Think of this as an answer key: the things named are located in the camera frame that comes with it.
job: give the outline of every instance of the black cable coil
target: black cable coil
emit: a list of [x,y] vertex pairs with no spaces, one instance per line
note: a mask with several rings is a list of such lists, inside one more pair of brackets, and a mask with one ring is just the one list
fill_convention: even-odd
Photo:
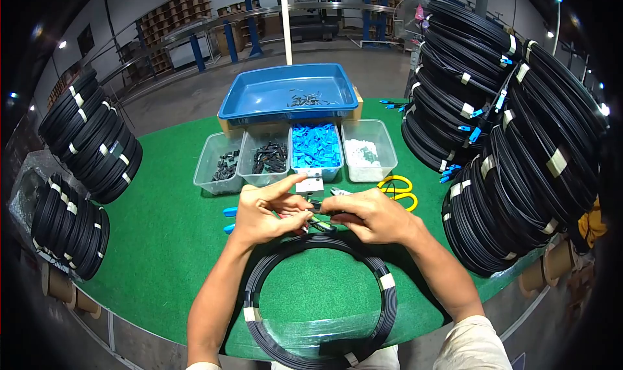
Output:
[[[356,260],[368,266],[381,288],[381,313],[371,335],[358,344],[353,352],[328,359],[303,358],[279,346],[263,325],[259,310],[260,291],[264,280],[279,262],[304,250],[321,247],[349,253]],[[370,250],[363,243],[349,241],[341,234],[307,234],[279,244],[271,254],[263,257],[255,266],[246,284],[243,311],[253,339],[264,352],[277,362],[296,370],[341,370],[362,362],[378,350],[387,339],[396,319],[396,286],[385,263],[380,258],[372,256]]]
[[451,165],[464,166],[482,149],[523,48],[466,9],[441,1],[427,9],[421,64],[408,85],[414,110],[403,119],[402,136],[420,161],[449,173],[446,182],[456,174]]
[[50,152],[64,162],[99,203],[116,200],[140,166],[143,148],[105,101],[95,70],[77,78],[39,126]]
[[52,174],[37,194],[31,225],[36,250],[90,280],[106,254],[110,234],[106,211],[80,198],[58,173]]
[[483,276],[577,226],[597,197],[607,120],[555,57],[534,41],[523,49],[526,63],[511,75],[503,112],[442,205],[456,257]]

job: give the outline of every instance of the hand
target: hand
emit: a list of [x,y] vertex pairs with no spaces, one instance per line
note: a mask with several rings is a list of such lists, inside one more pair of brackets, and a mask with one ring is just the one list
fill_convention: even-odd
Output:
[[364,243],[405,245],[418,235],[428,233],[422,219],[406,211],[377,187],[325,198],[321,211],[332,210],[348,212],[333,216],[331,222],[347,226]]
[[[313,216],[313,213],[305,211],[313,205],[300,195],[288,193],[288,190],[306,177],[306,174],[292,174],[266,187],[243,186],[238,200],[236,226],[229,238],[252,247],[302,227]],[[279,219],[272,213],[273,210],[291,217]]]

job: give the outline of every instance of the yellow scissors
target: yellow scissors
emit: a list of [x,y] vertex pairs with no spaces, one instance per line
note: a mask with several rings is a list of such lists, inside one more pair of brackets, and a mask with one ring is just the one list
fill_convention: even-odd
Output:
[[[407,187],[403,187],[403,188],[396,188],[395,186],[383,187],[386,183],[393,181],[393,180],[402,181],[407,184]],[[383,193],[393,193],[394,194],[393,196],[388,196],[392,200],[400,200],[401,198],[405,198],[405,197],[411,198],[413,200],[413,205],[411,205],[409,208],[406,208],[406,209],[408,212],[411,212],[412,210],[416,209],[417,197],[416,195],[411,193],[411,191],[413,190],[413,184],[411,183],[411,181],[409,181],[409,179],[404,178],[403,176],[392,175],[392,176],[385,177],[385,179],[379,182],[378,185],[376,185],[376,187],[378,187]]]

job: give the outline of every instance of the green turf surface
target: green turf surface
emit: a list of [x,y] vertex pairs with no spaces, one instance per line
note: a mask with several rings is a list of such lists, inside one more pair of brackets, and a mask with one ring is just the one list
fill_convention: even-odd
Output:
[[[419,200],[413,213],[449,248],[440,217],[449,183],[439,184],[440,175],[411,154],[402,140],[401,113],[386,110],[378,99],[366,99],[362,116],[380,119],[387,126],[399,162],[393,174],[412,181],[412,192]],[[123,195],[105,207],[110,240],[102,266],[92,280],[80,283],[120,317],[182,344],[186,343],[186,317],[192,301],[227,240],[222,228],[234,222],[221,211],[238,203],[238,195],[212,196],[192,184],[206,138],[220,131],[216,117],[210,117],[139,139],[141,168]],[[356,192],[375,184],[350,183],[345,166],[325,186],[325,196],[332,186]],[[406,251],[393,246],[375,251],[393,273],[399,304],[385,345],[441,327],[444,317],[439,305],[433,303]],[[262,252],[265,249],[257,249],[252,258],[260,258]],[[481,299],[486,301],[499,292],[535,257],[533,253],[491,279],[474,277]],[[365,336],[376,324],[379,307],[379,288],[372,273],[335,250],[309,250],[286,259],[269,274],[261,294],[262,316],[274,336],[297,352],[315,346],[319,334],[326,334],[326,340]],[[234,318],[226,354],[268,359],[249,334],[242,313]]]

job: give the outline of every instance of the concrete floor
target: concrete floor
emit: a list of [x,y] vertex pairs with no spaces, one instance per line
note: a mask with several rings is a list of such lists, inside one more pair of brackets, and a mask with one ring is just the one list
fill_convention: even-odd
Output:
[[[310,53],[306,48],[324,47],[325,50]],[[337,62],[342,64],[352,83],[363,97],[401,97],[409,72],[409,55],[396,49],[361,50],[350,41],[332,43],[306,43],[298,45],[294,55],[295,63]],[[231,82],[240,72],[277,66],[285,63],[280,45],[264,47],[268,56],[251,59],[237,64],[227,61],[195,74],[190,78],[168,84],[159,90],[136,99],[125,106],[135,125],[137,136],[154,132],[168,126],[191,120],[214,116],[221,105]],[[37,274],[23,259],[19,264],[24,286],[30,287],[28,297],[35,309],[35,320],[51,336],[57,336],[59,352],[73,347],[66,354],[69,362],[77,369],[124,369],[124,364],[113,358],[109,352],[90,338],[64,305],[50,298],[43,298]],[[547,369],[555,358],[556,346],[562,341],[568,329],[564,322],[567,292],[565,279],[556,288],[549,290],[536,310],[505,342],[512,360],[526,353],[526,369]],[[513,282],[487,301],[485,312],[499,335],[509,328],[529,307],[534,298],[524,298]],[[100,337],[108,342],[108,317],[104,312],[101,319],[92,320],[88,315],[81,319]],[[145,331],[132,329],[123,320],[113,318],[116,351],[143,369],[184,369],[186,348],[163,340]],[[400,344],[399,359],[403,370],[430,369],[440,350],[442,342],[451,328],[446,325],[430,334]],[[238,358],[222,357],[225,370],[267,369],[267,363]]]

